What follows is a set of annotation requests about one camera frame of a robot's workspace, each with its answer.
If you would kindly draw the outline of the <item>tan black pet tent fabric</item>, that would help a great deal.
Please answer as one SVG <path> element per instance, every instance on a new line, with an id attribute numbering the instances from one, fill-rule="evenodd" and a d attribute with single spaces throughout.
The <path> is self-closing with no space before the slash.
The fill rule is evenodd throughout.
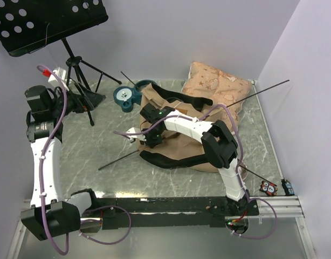
<path id="1" fill-rule="evenodd" d="M 152 104 L 156 108 L 166 106 L 175 108 L 185 115 L 201 118 L 206 113 L 210 113 L 206 121 L 215 122 L 222 120 L 228 129 L 233 132 L 233 127 L 227 113 L 223 108 L 211 108 L 216 103 L 209 98 L 193 97 L 183 93 L 166 90 L 153 83 L 145 86 L 142 91 L 141 108 L 147 104 Z M 218 170 L 207 162 L 204 157 L 202 145 L 183 134 L 164 131 L 161 134 L 162 143 L 150 148 L 138 143 L 140 157 L 147 162 L 161 168 L 191 168 L 201 172 L 217 173 Z"/>

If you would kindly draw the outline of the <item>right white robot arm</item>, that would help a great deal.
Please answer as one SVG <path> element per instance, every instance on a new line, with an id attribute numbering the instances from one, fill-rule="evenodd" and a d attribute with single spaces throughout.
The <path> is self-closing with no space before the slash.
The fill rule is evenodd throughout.
<path id="1" fill-rule="evenodd" d="M 172 169 L 193 167 L 209 163 L 222 177 L 227 198 L 227 212 L 231 215 L 245 215 L 248 210 L 249 194 L 241 179 L 238 166 L 238 144 L 226 124 L 196 120 L 166 106 L 158 109 L 147 104 L 141 109 L 141 117 L 151 124 L 144 128 L 145 139 L 140 143 L 144 148 L 160 147 L 165 142 L 162 133 L 174 131 L 201 144 L 203 154 L 193 155 L 183 159 L 171 159 L 159 152 L 142 151 L 140 156 L 157 167 Z"/>

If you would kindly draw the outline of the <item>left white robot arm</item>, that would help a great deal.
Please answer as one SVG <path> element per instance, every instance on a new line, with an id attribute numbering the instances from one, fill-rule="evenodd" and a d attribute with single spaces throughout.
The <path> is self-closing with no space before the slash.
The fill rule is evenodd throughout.
<path id="1" fill-rule="evenodd" d="M 30 110 L 26 116 L 26 135 L 34 160 L 34 184 L 30 209 L 21 213 L 21 221 L 40 241 L 68 234 L 80 228 L 82 214 L 99 212 L 99 203 L 90 188 L 63 195 L 60 179 L 60 155 L 63 143 L 61 114 L 85 113 L 97 108 L 105 95 L 78 86 L 79 93 L 56 94 L 43 85 L 25 91 Z"/>

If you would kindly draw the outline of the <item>teal double pet bowl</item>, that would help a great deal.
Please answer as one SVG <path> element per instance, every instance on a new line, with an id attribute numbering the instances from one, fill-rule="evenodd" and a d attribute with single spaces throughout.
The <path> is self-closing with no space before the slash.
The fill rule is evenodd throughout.
<path id="1" fill-rule="evenodd" d="M 142 89 L 149 84 L 157 85 L 153 80 L 140 80 L 135 83 L 135 86 L 120 86 L 113 92 L 113 98 L 116 104 L 118 104 L 122 111 L 129 113 L 133 110 L 134 104 L 141 105 Z"/>

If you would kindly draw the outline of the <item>orange patterned pillow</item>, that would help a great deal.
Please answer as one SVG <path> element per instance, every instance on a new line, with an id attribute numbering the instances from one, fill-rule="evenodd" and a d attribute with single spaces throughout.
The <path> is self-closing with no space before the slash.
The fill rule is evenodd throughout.
<path id="1" fill-rule="evenodd" d="M 251 88 L 251 82 L 248 80 L 201 62 L 193 62 L 182 93 L 208 98 L 214 104 L 225 105 L 229 108 L 235 124 L 238 125 L 238 113 L 242 109 L 243 99 L 248 96 Z"/>

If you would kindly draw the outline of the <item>black music stand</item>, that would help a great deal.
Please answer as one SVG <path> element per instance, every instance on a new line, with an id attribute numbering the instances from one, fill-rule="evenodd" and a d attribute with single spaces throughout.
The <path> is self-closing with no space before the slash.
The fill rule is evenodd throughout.
<path id="1" fill-rule="evenodd" d="M 0 41 L 12 57 L 31 54 L 61 41 L 69 55 L 66 91 L 79 93 L 78 86 L 92 91 L 80 64 L 101 76 L 105 72 L 75 56 L 67 38 L 107 20 L 102 1 L 0 1 Z"/>

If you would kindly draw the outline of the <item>red owl toy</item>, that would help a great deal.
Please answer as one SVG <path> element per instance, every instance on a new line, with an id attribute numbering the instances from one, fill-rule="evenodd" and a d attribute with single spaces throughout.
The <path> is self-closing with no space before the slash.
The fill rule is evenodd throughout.
<path id="1" fill-rule="evenodd" d="M 267 196 L 276 196 L 278 188 L 277 185 L 273 183 L 270 183 L 268 181 L 262 181 L 259 191 L 265 193 Z"/>

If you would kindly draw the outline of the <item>small blue toy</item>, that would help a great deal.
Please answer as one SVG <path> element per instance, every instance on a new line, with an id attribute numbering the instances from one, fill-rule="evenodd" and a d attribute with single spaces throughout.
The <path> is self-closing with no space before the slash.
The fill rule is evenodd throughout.
<path id="1" fill-rule="evenodd" d="M 282 184 L 282 188 L 283 188 L 286 196 L 294 196 L 295 195 L 292 184 L 288 180 L 282 179 L 281 184 Z"/>

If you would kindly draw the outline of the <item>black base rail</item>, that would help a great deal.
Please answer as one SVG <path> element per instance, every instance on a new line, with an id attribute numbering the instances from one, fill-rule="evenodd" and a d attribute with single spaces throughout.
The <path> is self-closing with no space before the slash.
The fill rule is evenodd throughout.
<path id="1" fill-rule="evenodd" d="M 228 219 L 259 215 L 256 201 L 236 202 L 224 196 L 102 198 L 97 199 L 96 207 L 97 211 L 86 211 L 82 218 L 102 218 L 103 230 L 172 226 L 224 228 Z"/>

